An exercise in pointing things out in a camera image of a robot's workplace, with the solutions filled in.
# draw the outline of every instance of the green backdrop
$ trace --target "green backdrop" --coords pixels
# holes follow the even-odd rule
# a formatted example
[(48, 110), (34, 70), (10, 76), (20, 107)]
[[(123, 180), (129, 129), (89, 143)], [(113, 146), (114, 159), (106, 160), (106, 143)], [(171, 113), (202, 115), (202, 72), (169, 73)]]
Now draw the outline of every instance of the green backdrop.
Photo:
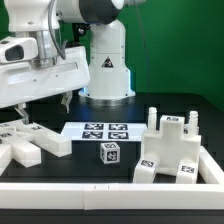
[[(127, 30), (126, 64), (136, 92), (196, 93), (224, 111), (224, 0), (147, 0), (139, 6), (150, 73), (134, 7), (119, 19)], [(0, 2), (0, 38), (8, 17)], [(71, 26), (62, 26), (72, 38)], [(82, 42), (89, 50), (89, 34)]]

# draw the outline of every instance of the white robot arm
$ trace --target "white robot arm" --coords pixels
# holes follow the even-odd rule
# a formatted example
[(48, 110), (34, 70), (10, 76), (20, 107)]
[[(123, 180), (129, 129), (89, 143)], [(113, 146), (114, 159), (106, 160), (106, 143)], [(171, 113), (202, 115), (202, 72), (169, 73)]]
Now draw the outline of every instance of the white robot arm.
[(56, 16), (65, 22), (111, 23), (124, 0), (5, 0), (10, 37), (0, 41), (0, 108), (65, 93), (67, 106), (72, 90), (87, 86), (89, 69), (84, 47), (68, 48), (66, 59), (58, 56), (60, 45)]

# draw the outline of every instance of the cable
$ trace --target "cable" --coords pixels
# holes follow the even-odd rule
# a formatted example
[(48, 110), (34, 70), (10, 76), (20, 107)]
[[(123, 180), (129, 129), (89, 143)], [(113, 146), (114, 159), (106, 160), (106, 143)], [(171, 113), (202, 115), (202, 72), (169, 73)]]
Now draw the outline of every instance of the cable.
[(140, 29), (141, 29), (142, 40), (143, 40), (143, 44), (144, 44), (145, 57), (146, 57), (146, 65), (147, 65), (147, 90), (149, 92), (150, 60), (149, 60), (149, 53), (148, 53), (148, 48), (147, 48), (145, 30), (143, 28), (142, 19), (141, 19), (141, 15), (139, 13), (139, 10), (138, 10), (137, 3), (136, 3), (135, 0), (133, 0), (133, 3), (135, 5), (135, 10), (136, 10), (136, 14), (137, 14), (137, 17), (138, 17), (138, 23), (139, 23), (139, 26), (140, 26)]
[(66, 44), (67, 44), (67, 40), (65, 40), (62, 44), (62, 48), (59, 47), (57, 41), (56, 41), (56, 38), (55, 38), (55, 35), (54, 35), (54, 30), (52, 28), (52, 13), (53, 13), (53, 7), (54, 7), (54, 3), (55, 3), (55, 0), (51, 0), (50, 2), (50, 5), (49, 5), (49, 10), (48, 10), (48, 27), (49, 27), (49, 32), (50, 32), (50, 36), (51, 36), (51, 39), (54, 43), (54, 46), (55, 48), (57, 49), (57, 52), (58, 54), (61, 56), (61, 58), (63, 60), (66, 59), (66, 54), (65, 54), (65, 47), (66, 47)]

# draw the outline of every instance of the white brick piece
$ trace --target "white brick piece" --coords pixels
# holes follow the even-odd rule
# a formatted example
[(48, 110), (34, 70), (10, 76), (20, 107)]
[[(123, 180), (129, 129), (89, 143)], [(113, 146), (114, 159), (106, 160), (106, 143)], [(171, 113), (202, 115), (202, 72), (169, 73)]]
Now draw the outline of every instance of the white brick piece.
[(54, 131), (36, 123), (24, 125), (21, 120), (13, 122), (13, 125), (15, 125), (19, 131), (32, 134), (34, 136), (34, 144), (58, 157), (72, 153), (71, 140)]
[(12, 148), (10, 145), (0, 143), (0, 176), (12, 160)]
[(12, 158), (25, 167), (41, 163), (40, 148), (18, 137), (7, 129), (0, 128), (0, 140), (3, 144), (11, 145)]
[(156, 167), (159, 163), (155, 160), (141, 159), (134, 172), (133, 183), (151, 184), (156, 176)]
[(120, 147), (116, 142), (100, 144), (100, 158), (104, 164), (120, 162)]
[(196, 184), (198, 176), (198, 164), (191, 161), (180, 161), (177, 172), (177, 184)]
[(180, 164), (183, 160), (190, 161), (190, 164), (194, 164), (194, 170), (198, 172), (201, 145), (201, 136), (198, 135), (198, 113), (190, 112), (188, 133), (184, 133), (184, 117), (163, 115), (160, 119), (160, 130), (156, 130), (156, 120), (156, 108), (149, 108), (148, 130), (142, 135), (141, 159), (148, 158), (151, 161), (151, 158), (156, 157), (159, 161), (157, 173), (178, 176), (177, 182), (180, 183), (196, 183), (197, 174), (180, 171)]

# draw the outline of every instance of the small cube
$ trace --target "small cube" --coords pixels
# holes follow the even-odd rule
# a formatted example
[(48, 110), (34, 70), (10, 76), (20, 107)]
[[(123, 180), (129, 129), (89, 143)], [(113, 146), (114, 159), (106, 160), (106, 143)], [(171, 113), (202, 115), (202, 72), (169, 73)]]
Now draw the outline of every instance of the small cube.
[(104, 164), (120, 162), (120, 147), (116, 142), (101, 143), (100, 158)]

